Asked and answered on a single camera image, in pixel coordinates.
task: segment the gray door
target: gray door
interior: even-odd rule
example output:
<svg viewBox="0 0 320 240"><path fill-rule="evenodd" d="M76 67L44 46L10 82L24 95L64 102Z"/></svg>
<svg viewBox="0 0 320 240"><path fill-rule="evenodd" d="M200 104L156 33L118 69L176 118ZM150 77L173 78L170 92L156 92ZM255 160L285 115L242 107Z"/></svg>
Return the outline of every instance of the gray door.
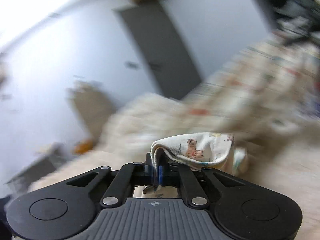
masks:
<svg viewBox="0 0 320 240"><path fill-rule="evenodd" d="M158 2L120 11L163 95L181 99L200 76L169 17Z"/></svg>

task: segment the white cloth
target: white cloth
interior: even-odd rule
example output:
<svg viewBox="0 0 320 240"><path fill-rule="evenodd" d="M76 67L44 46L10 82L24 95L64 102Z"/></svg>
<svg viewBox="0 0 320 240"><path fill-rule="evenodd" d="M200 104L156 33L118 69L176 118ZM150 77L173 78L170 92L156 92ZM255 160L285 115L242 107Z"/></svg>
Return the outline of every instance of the white cloth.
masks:
<svg viewBox="0 0 320 240"><path fill-rule="evenodd" d="M232 134L209 132L181 134L155 141L150 151L155 171L154 186L151 188L157 189L158 185L158 161L162 153L159 151L160 149L169 159L186 164L194 170L201 170L203 166L220 168L228 159L232 141Z"/></svg>

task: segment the wall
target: wall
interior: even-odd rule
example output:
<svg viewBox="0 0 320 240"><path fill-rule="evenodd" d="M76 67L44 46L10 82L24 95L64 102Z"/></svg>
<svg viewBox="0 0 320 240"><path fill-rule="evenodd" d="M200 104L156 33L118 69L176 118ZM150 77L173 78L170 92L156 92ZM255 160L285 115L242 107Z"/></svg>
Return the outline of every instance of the wall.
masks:
<svg viewBox="0 0 320 240"><path fill-rule="evenodd" d="M35 151L54 141L70 150L87 137L67 102L75 76L101 83L116 107L145 92L159 93L117 8L128 0L92 0L52 19L10 50L9 80L0 102L1 163L8 176L36 159ZM134 62L138 69L129 69Z"/></svg>
<svg viewBox="0 0 320 240"><path fill-rule="evenodd" d="M270 31L254 0L162 0L205 79Z"/></svg>

